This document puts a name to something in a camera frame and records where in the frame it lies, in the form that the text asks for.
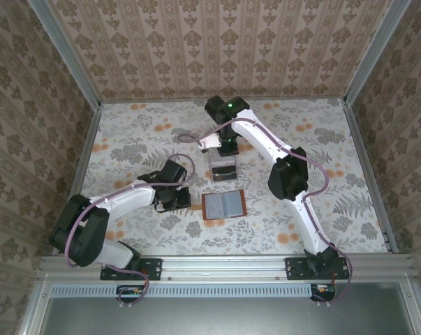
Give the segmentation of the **grey metal sheet panel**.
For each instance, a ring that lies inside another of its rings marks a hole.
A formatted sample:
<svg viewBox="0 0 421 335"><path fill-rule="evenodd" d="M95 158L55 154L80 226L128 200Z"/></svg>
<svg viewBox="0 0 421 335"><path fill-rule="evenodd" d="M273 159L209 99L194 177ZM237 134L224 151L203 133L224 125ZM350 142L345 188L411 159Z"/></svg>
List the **grey metal sheet panel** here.
<svg viewBox="0 0 421 335"><path fill-rule="evenodd" d="M40 335L414 335L400 303L290 298L53 299Z"/></svg>

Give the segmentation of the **aluminium frame crossbar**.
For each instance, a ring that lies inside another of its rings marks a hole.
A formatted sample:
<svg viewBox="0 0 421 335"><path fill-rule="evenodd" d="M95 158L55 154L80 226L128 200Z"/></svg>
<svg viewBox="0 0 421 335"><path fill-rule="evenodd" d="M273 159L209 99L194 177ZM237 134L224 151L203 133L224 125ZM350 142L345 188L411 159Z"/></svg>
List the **aluminium frame crossbar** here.
<svg viewBox="0 0 421 335"><path fill-rule="evenodd" d="M286 258L296 255L167 256L158 283L273 283L286 282ZM348 256L354 283L400 282L415 275L409 255L354 253ZM102 266L69 268L62 257L44 257L37 279L53 282L97 281Z"/></svg>

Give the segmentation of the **aluminium frame post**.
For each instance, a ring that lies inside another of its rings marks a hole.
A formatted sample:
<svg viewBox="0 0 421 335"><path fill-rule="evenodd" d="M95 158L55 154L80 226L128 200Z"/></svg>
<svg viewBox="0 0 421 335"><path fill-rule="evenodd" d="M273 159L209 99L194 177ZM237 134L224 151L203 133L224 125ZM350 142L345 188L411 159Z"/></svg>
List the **aluminium frame post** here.
<svg viewBox="0 0 421 335"><path fill-rule="evenodd" d="M364 53L364 56L355 71L353 78L344 94L344 102L351 106L361 92L365 82L389 43L397 25L404 16L411 0L391 0L389 8L380 21L380 24Z"/></svg>
<svg viewBox="0 0 421 335"><path fill-rule="evenodd" d="M68 36L63 31L60 21L55 17L54 12L50 8L48 0L28 0L28 2L66 64L70 74L77 83L92 111L99 111L101 99L98 97L98 93L89 79L84 66L76 55L73 43L68 40Z"/></svg>

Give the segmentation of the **aluminium table side rail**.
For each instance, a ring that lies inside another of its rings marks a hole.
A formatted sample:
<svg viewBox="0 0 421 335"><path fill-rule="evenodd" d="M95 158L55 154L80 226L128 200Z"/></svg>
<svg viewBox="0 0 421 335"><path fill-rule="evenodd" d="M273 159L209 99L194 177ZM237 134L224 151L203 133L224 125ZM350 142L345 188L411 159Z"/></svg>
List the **aluminium table side rail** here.
<svg viewBox="0 0 421 335"><path fill-rule="evenodd" d="M102 110L98 109L92 113L91 123L89 125L89 129L87 131L87 136L84 141L84 145L82 148L82 152L80 154L80 158L77 165L77 170L75 172L75 176L73 179L73 184L71 186L71 190L68 196L68 199L65 203L65 207L67 206L69 200L77 194L81 193L82 186L84 183L84 179L87 173L87 167L89 164L90 156L92 153L92 149L94 146L94 141L96 139L96 134L98 132L98 127L100 124L102 115Z"/></svg>
<svg viewBox="0 0 421 335"><path fill-rule="evenodd" d="M352 136L357 156L362 167L364 179L367 183L369 195L374 206L377 221L381 228L381 234L384 237L388 251L391 253L399 253L399 248L397 246L397 242L392 231L392 226L390 224L387 212L385 210L385 205L383 203L381 193L378 188L378 184L376 182L374 172L369 161L369 157L367 155L367 150L361 136L360 128L357 124L357 120L355 118L352 107L345 103L344 114L346 116L346 121L350 129L350 134Z"/></svg>

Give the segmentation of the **small black connector board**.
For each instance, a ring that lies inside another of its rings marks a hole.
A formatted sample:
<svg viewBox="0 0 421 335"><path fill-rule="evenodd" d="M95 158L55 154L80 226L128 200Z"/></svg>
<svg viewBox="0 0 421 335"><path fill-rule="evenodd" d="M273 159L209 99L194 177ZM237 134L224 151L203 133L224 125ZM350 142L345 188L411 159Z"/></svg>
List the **small black connector board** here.
<svg viewBox="0 0 421 335"><path fill-rule="evenodd" d="M144 285L118 285L116 299L122 304L133 304L144 292Z"/></svg>
<svg viewBox="0 0 421 335"><path fill-rule="evenodd" d="M335 294L336 289L333 284L311 284L310 299L314 302L330 302Z"/></svg>

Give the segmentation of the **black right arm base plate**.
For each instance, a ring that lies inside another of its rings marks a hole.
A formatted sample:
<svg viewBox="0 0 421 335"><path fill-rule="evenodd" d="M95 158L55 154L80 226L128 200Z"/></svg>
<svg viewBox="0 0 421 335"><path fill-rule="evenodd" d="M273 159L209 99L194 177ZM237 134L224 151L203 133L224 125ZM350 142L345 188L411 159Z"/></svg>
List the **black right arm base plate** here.
<svg viewBox="0 0 421 335"><path fill-rule="evenodd" d="M336 258L328 262L308 258L286 258L285 263L286 276L290 281L348 279L350 276L345 258Z"/></svg>

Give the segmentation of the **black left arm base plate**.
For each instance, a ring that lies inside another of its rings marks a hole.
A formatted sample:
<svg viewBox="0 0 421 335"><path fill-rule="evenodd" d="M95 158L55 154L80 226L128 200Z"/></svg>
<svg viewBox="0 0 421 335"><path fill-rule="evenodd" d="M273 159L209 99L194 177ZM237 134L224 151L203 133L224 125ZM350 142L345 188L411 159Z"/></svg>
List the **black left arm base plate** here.
<svg viewBox="0 0 421 335"><path fill-rule="evenodd" d="M138 258L131 260L123 271L117 271L102 266L100 279L102 281L136 281L143 277L134 274L134 271L143 273L149 280L159 281L161 279L163 261L160 258Z"/></svg>

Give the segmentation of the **brown leather card holder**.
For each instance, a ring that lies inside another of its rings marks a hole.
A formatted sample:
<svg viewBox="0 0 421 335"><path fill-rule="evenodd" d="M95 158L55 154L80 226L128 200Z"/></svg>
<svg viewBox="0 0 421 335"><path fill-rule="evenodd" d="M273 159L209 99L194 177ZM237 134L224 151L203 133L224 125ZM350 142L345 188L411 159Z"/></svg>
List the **brown leather card holder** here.
<svg viewBox="0 0 421 335"><path fill-rule="evenodd" d="M207 220L238 218L247 215L243 190L202 194L202 217Z"/></svg>

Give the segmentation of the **clear acrylic card box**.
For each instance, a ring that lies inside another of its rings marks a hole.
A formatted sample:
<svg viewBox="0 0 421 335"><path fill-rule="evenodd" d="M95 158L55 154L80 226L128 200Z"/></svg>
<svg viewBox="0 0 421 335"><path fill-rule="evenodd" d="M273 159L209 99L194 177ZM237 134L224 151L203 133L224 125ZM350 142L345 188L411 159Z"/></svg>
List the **clear acrylic card box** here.
<svg viewBox="0 0 421 335"><path fill-rule="evenodd" d="M207 152L207 160L209 164L210 180L212 181L212 168L234 165L237 169L237 161L235 156L220 156L216 149Z"/></svg>

